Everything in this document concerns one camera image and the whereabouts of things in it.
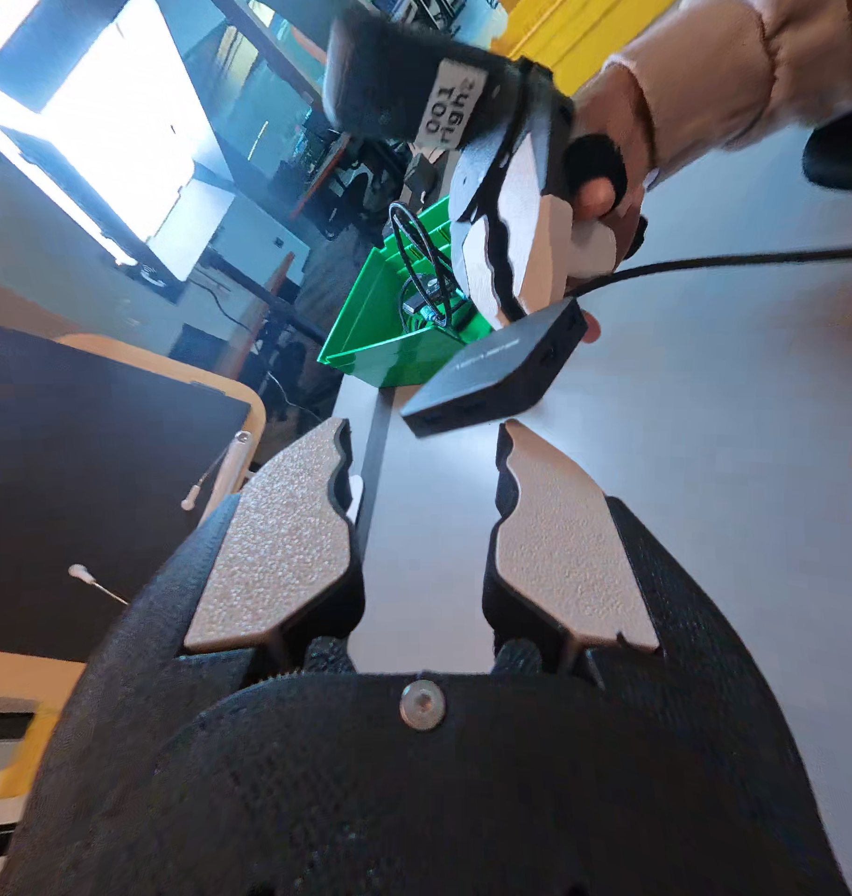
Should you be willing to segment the black foam pad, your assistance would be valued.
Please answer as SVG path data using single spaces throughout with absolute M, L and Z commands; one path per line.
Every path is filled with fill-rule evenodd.
M 813 130 L 802 172 L 813 185 L 852 193 L 852 112 Z

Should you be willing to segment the bright softbox light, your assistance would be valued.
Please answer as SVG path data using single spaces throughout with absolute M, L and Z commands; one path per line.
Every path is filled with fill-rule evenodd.
M 189 278 L 237 193 L 152 1 L 0 1 L 0 154 L 163 291 Z

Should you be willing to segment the person's right hand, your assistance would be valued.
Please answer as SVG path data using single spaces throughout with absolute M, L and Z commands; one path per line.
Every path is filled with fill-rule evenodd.
M 619 203 L 611 183 L 601 178 L 581 187 L 573 200 L 576 221 L 598 219 L 614 233 L 620 264 L 639 230 L 645 182 L 655 168 L 653 121 L 639 83 L 616 63 L 584 84 L 574 101 L 577 125 L 588 133 L 605 133 L 626 167 L 628 188 Z

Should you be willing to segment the green plastic bin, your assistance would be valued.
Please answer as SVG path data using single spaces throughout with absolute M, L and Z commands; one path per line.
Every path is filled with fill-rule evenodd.
M 371 249 L 318 361 L 377 388 L 423 385 L 466 345 L 487 336 L 487 321 L 450 270 L 448 199 L 419 215 L 432 242 L 424 254 L 401 231 Z

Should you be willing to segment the yellow plastic bin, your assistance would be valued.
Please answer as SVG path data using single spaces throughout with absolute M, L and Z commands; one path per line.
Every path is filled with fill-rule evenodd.
M 621 51 L 677 1 L 502 2 L 507 27 L 490 50 L 511 60 L 526 57 L 553 73 L 574 95 L 607 59 Z

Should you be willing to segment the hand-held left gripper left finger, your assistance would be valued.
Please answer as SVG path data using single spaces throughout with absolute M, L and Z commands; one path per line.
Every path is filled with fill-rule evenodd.
M 303 658 L 346 640 L 364 615 L 352 503 L 350 422 L 329 418 L 264 464 L 241 491 L 185 634 L 189 654 L 264 648 Z

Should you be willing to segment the white tipped pin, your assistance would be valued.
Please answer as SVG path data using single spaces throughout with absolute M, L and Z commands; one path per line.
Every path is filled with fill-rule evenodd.
M 195 509 L 196 501 L 203 491 L 204 484 L 211 476 L 214 476 L 214 481 L 201 520 L 205 520 L 225 498 L 235 494 L 244 482 L 253 452 L 252 442 L 251 431 L 236 432 L 230 442 L 208 465 L 204 473 L 199 476 L 196 483 L 190 487 L 180 503 L 181 509 L 186 512 Z
M 125 607 L 130 606 L 129 601 L 122 598 L 115 592 L 111 591 L 109 588 L 106 588 L 105 586 L 103 586 L 92 575 L 92 573 L 86 568 L 86 566 L 80 565 L 80 564 L 73 564 L 72 566 L 68 567 L 68 574 L 72 578 L 89 585 L 91 588 L 95 588 L 97 591 L 100 591 L 101 593 L 106 595 L 108 598 L 117 601 L 120 605 L 125 606 Z

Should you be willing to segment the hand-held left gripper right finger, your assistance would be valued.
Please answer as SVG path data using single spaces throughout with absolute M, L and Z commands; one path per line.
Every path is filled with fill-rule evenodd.
M 600 486 L 518 420 L 499 426 L 496 464 L 499 520 L 482 593 L 495 659 L 525 642 L 539 662 L 601 647 L 656 654 L 660 637 Z

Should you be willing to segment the black adapter box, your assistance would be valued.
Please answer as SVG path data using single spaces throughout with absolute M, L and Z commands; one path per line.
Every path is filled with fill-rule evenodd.
M 401 409 L 418 438 L 520 415 L 539 403 L 587 333 L 579 298 L 645 276 L 756 265 L 852 262 L 852 246 L 741 253 L 640 265 L 591 280 L 559 303 L 455 354 Z

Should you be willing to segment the person's right forearm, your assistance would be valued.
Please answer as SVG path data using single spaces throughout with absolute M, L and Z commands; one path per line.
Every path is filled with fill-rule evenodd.
M 609 57 L 649 112 L 655 167 L 852 112 L 852 1 L 682 2 Z

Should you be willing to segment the black HDMI cable green plug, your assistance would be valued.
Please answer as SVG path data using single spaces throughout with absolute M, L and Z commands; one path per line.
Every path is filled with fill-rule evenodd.
M 402 331 L 427 325 L 457 336 L 454 317 L 468 306 L 453 271 L 450 255 L 439 248 L 422 218 L 399 201 L 389 206 L 388 222 L 406 279 L 396 305 Z

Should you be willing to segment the black panel with wooden rim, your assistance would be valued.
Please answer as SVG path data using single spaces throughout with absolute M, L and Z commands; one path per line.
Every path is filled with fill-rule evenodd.
M 194 531 L 250 405 L 0 327 L 0 651 L 84 662 Z

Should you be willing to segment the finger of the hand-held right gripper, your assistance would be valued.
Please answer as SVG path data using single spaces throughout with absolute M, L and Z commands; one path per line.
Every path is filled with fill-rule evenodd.
M 518 298 L 532 233 L 532 139 L 491 155 L 468 146 L 449 198 L 452 262 L 459 284 L 493 330 L 525 312 Z
M 618 245 L 598 219 L 575 220 L 582 187 L 605 180 L 619 203 L 619 148 L 602 133 L 572 137 L 571 109 L 533 110 L 499 188 L 512 294 L 525 315 L 564 297 L 570 279 L 611 273 Z

